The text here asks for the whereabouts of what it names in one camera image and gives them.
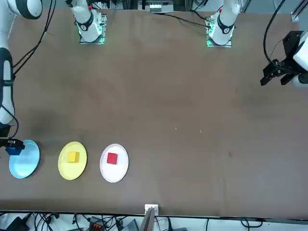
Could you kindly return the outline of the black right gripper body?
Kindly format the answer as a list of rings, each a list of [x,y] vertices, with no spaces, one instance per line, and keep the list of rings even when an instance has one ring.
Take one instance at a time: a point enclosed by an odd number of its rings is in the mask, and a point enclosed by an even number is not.
[[[1,124],[0,125],[0,138],[1,139],[9,139],[9,132],[11,129],[11,125],[8,124]]]

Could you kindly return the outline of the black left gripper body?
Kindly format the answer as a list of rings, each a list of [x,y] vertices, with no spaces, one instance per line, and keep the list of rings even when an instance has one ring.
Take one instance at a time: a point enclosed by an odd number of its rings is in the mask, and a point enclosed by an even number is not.
[[[282,41],[285,51],[283,66],[304,69],[304,31],[290,31]]]

